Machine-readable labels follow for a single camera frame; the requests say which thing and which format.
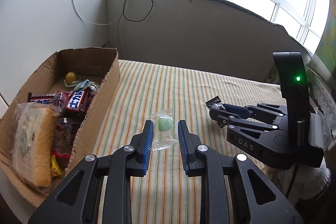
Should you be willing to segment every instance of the bread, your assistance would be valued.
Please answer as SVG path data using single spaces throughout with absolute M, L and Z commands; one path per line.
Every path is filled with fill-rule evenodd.
M 48 106 L 36 103 L 26 107 L 19 118 L 12 166 L 20 178 L 37 187 L 50 187 L 50 156 L 56 114 Z

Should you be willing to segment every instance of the cardboard box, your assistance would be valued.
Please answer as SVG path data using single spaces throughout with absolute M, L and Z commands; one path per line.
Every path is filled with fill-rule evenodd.
M 101 84 L 77 132 L 66 171 L 72 170 L 85 155 L 92 153 L 106 110 L 119 84 L 120 71 L 116 49 L 90 47 L 54 53 L 29 77 L 0 122 L 0 166 L 20 194 L 36 207 L 42 203 L 45 196 L 24 184 L 9 167 L 11 165 L 9 138 L 13 134 L 11 132 L 13 114 L 16 104 L 27 102 L 28 92 L 42 95 L 57 90 L 72 90 L 65 87 L 63 82 L 65 75 L 70 71 Z M 53 187 L 60 181 L 61 179 L 54 180 Z

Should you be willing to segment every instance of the yellow ball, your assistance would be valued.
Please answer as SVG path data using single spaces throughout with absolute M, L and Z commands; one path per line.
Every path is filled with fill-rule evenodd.
M 70 71 L 66 77 L 65 77 L 65 81 L 71 85 L 73 82 L 77 81 L 78 80 L 78 77 L 77 77 L 77 74 L 73 71 Z

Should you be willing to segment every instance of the striped bed sheet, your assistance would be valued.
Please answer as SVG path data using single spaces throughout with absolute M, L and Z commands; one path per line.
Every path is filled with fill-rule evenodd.
M 285 104 L 280 86 L 183 68 L 119 61 L 120 84 L 101 126 L 94 153 L 112 154 L 142 132 L 152 113 L 174 109 L 177 122 L 186 120 L 190 132 L 219 153 L 234 156 L 241 150 L 226 141 L 226 128 L 220 129 L 209 117 L 205 102 L 216 95 L 228 104 L 256 105 L 259 102 Z M 251 158 L 259 167 L 263 164 Z M 0 191 L 23 222 L 34 211 L 0 170 Z M 104 201 L 104 180 L 101 205 Z M 152 151 L 147 175 L 131 178 L 131 206 L 134 224 L 199 223 L 201 179 L 188 178 L 182 167 L 178 142 L 169 149 Z M 98 222 L 101 223 L 102 211 Z

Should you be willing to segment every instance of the metal screw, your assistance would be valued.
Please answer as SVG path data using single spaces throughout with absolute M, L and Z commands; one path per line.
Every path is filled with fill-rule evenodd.
M 208 150 L 208 147 L 206 145 L 201 144 L 197 147 L 197 149 L 204 152 Z
M 125 152 L 131 152 L 131 151 L 133 151 L 133 150 L 134 150 L 134 147 L 131 146 L 131 145 L 126 145 L 126 146 L 124 147 L 124 151 L 125 151 Z
M 247 157 L 244 154 L 238 154 L 237 155 L 237 160 L 245 161 L 245 160 L 247 160 Z
M 92 154 L 87 155 L 87 156 L 85 157 L 85 160 L 86 160 L 86 161 L 93 161 L 94 159 L 95 159 L 95 156 L 92 155 Z

